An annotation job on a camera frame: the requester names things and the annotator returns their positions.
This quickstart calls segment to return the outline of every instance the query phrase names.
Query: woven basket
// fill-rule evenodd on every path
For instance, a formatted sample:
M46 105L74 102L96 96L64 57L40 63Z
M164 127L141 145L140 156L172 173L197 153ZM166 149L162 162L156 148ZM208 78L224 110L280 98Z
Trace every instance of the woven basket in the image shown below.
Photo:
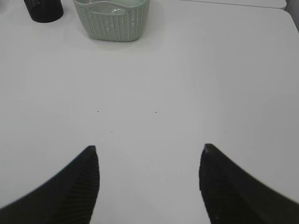
M137 40L146 21L150 0L73 0L91 38L104 41Z

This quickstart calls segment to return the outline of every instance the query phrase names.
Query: white table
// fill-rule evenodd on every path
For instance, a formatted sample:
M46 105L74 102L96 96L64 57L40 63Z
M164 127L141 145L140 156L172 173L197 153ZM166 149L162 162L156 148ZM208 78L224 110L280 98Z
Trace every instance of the white table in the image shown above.
M205 143L299 202L299 34L287 12L153 0L142 37L117 43L89 39L63 6L48 24L17 0L1 15L0 206L96 145L91 224L209 224Z
M198 1L198 2L210 2L210 3L218 3L218 4L265 7L265 8L280 8L280 9L285 9L286 7L285 0L183 0L183 1Z

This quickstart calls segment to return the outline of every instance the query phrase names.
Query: black rubber pad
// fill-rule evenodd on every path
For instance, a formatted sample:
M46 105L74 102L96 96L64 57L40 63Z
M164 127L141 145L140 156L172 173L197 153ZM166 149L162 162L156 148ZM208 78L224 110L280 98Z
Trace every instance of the black rubber pad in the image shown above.
M88 224L99 187L98 157L90 146L41 187L1 209L0 223Z
M299 224L299 205L206 144L199 187L212 224Z

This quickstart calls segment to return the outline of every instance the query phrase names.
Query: black container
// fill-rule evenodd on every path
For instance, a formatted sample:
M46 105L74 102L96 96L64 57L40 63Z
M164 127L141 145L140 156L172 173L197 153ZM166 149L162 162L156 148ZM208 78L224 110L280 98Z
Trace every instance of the black container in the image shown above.
M64 14L61 0L24 0L24 2L32 20L36 22L53 22Z

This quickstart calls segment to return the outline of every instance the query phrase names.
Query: plastic basket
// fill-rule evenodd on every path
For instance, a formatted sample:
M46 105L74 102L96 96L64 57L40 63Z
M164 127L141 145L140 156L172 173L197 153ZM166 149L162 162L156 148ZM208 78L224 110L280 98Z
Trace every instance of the plastic basket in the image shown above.
M147 19L150 0L73 0L91 38L104 41L137 40Z
M53 22L64 14L60 0L24 0L24 2L30 17L36 22Z

